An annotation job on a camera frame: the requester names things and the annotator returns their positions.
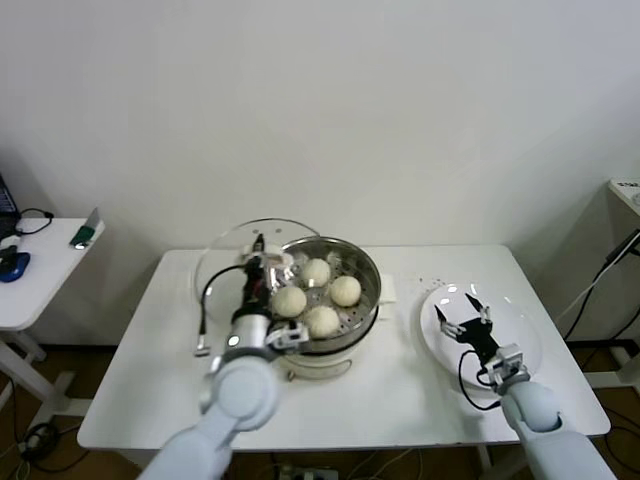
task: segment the laptop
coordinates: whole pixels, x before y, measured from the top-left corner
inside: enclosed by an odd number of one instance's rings
[[[0,240],[16,232],[18,221],[20,221],[20,210],[0,175]]]

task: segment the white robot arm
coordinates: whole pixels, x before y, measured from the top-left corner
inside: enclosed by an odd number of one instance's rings
[[[223,366],[211,380],[202,419],[171,438],[142,473],[142,480],[217,480],[231,461],[238,432],[264,425],[278,404],[278,380],[269,363],[244,356]]]
[[[548,388],[535,382],[514,384],[501,405],[538,480],[616,478],[589,439],[567,421]]]
[[[491,337],[489,307],[467,295],[479,317],[459,325],[449,323],[436,307],[440,330],[458,343],[473,347],[509,426],[522,442],[531,471],[538,480],[614,480],[616,477],[587,437],[567,420],[553,392],[531,382],[517,345],[499,347]]]

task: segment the table leg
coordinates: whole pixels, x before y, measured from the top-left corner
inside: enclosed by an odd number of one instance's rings
[[[615,372],[585,373],[591,388],[633,387],[640,394],[640,355],[630,358],[622,347],[612,348],[611,354],[622,367]]]
[[[527,457],[520,446],[487,470],[484,469],[482,456],[480,459],[484,470],[483,474],[480,476],[480,480],[504,480],[511,478],[527,466]]]
[[[26,360],[22,359],[6,343],[0,341],[0,369],[42,401],[30,427],[49,422],[55,415],[84,417],[91,399],[68,398],[65,395],[75,374],[62,372],[52,385],[29,364],[31,356],[29,354]]]
[[[53,385],[46,378],[36,372],[4,342],[0,342],[0,369],[10,377],[17,379],[29,393],[43,402],[56,393]]]
[[[24,332],[4,332],[4,336],[18,345],[25,353],[33,355],[34,360],[42,362],[47,354],[36,341]]]

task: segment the white wall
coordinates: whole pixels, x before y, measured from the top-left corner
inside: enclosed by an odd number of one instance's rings
[[[557,253],[640,176],[639,21],[631,0],[2,2],[0,168],[22,205],[109,228],[38,337],[117,342],[164,250],[265,215],[506,243],[560,308],[619,233]]]

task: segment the computer mouse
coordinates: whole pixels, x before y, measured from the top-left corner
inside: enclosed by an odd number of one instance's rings
[[[19,252],[5,257],[0,264],[0,282],[15,282],[24,274],[31,261],[31,255],[27,252]]]

